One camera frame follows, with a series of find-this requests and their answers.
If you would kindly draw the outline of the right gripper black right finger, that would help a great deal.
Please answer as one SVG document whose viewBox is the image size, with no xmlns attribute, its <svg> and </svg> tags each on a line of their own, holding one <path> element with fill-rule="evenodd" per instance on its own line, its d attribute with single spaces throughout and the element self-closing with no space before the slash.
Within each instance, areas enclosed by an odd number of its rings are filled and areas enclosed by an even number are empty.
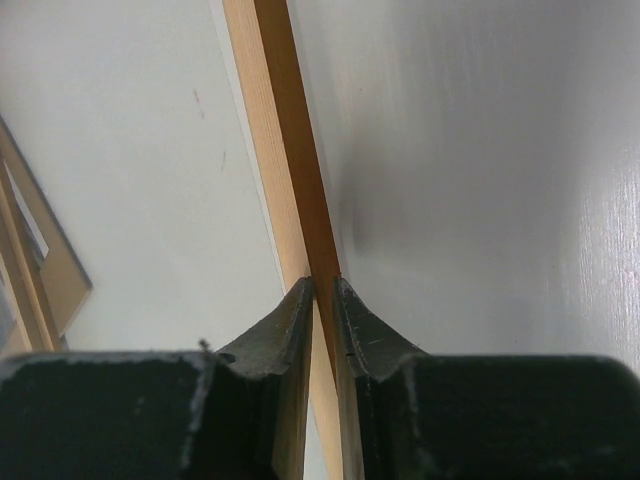
<svg viewBox="0 0 640 480">
<path fill-rule="evenodd" d="M 635 479 L 639 380 L 603 356 L 431 355 L 334 282 L 347 479 Z"/>
</svg>

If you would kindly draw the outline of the brown frame backing board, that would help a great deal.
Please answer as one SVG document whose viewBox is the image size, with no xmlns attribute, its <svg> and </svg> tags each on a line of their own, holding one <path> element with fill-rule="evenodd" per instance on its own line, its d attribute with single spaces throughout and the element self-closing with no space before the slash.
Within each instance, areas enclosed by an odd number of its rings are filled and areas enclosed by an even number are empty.
<svg viewBox="0 0 640 480">
<path fill-rule="evenodd" d="M 5 123 L 1 124 L 1 158 L 26 221 L 52 319 L 57 332 L 64 335 L 91 293 L 91 281 Z"/>
</svg>

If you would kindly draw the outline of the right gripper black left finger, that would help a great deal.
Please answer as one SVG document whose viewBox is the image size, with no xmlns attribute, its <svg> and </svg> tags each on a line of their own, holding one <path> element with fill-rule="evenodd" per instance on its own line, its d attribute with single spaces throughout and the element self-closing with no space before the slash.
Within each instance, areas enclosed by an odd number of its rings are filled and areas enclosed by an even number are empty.
<svg viewBox="0 0 640 480">
<path fill-rule="evenodd" d="M 299 479 L 314 287 L 219 350 L 23 354 L 1 364 L 5 479 Z"/>
</svg>

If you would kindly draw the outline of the wooden picture frame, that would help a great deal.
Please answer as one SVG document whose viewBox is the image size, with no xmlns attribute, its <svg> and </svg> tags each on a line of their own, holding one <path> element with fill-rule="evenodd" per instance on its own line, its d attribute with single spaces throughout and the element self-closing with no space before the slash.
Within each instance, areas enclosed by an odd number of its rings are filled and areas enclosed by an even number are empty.
<svg viewBox="0 0 640 480">
<path fill-rule="evenodd" d="M 309 274 L 258 9 L 2 3 L 1 116 L 92 285 L 70 348 L 219 348 Z"/>
</svg>

